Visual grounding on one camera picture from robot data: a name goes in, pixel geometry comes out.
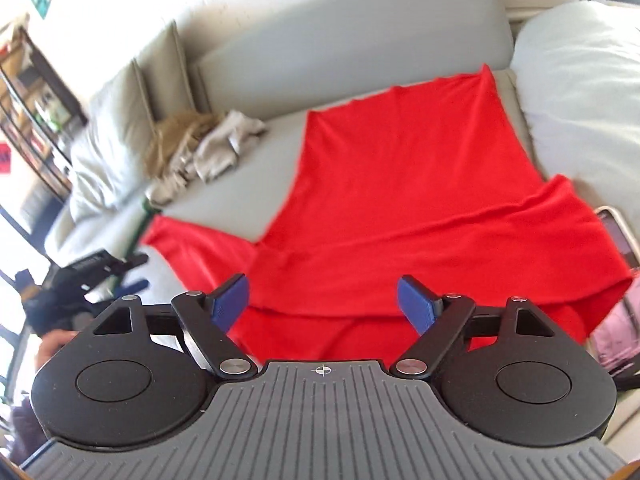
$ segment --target person's hand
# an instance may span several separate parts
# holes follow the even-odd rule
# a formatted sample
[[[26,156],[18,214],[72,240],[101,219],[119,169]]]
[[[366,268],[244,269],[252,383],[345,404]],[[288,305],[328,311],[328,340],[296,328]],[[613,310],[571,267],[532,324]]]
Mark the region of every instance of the person's hand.
[[[78,335],[68,330],[52,330],[42,336],[42,343],[36,354],[36,371],[40,370],[58,350]]]

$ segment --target gray ribbed base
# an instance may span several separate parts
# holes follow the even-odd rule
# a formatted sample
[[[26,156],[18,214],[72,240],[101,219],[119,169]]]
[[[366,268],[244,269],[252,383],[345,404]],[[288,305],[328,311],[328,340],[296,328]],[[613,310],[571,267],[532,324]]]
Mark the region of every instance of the gray ribbed base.
[[[253,381],[222,386],[199,420],[164,442],[115,453],[55,442],[27,472],[35,480],[582,480],[623,465],[595,438],[553,449],[488,439],[449,415],[428,384],[390,377],[374,361],[329,363],[325,375],[316,373],[322,365],[271,363]]]

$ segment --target crumpled cloth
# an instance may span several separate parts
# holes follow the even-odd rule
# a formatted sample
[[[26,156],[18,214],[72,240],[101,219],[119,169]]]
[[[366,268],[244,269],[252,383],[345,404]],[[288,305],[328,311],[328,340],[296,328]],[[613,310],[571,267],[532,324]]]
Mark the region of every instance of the crumpled cloth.
[[[200,141],[218,126],[224,114],[201,114],[184,110],[156,123],[156,134],[145,155],[145,173],[149,178],[160,178],[175,155],[185,144],[195,150]]]
[[[201,139],[184,136],[174,154],[146,190],[146,198],[154,208],[172,202],[193,180],[205,183],[235,167],[240,156],[253,149],[266,125],[232,110],[224,120]]]

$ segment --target white pillow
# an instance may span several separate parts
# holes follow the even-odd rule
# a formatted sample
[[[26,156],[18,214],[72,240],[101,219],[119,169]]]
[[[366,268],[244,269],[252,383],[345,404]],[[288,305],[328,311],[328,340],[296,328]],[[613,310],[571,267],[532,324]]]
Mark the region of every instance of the white pillow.
[[[83,218],[121,206],[145,179],[145,153],[154,136],[140,69],[132,61],[108,93],[71,150],[70,212]]]
[[[640,237],[640,32],[625,18],[595,2],[543,12],[520,31],[511,68],[542,173],[620,209]]]

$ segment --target metal screw cap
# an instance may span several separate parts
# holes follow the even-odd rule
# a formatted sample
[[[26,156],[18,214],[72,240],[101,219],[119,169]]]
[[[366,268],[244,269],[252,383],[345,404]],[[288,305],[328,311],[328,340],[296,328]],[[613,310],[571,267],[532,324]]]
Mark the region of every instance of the metal screw cap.
[[[420,359],[402,359],[396,369],[405,375],[420,375],[427,371],[427,365]]]
[[[220,363],[220,370],[229,375],[240,375],[251,369],[251,363],[246,359],[227,359]]]

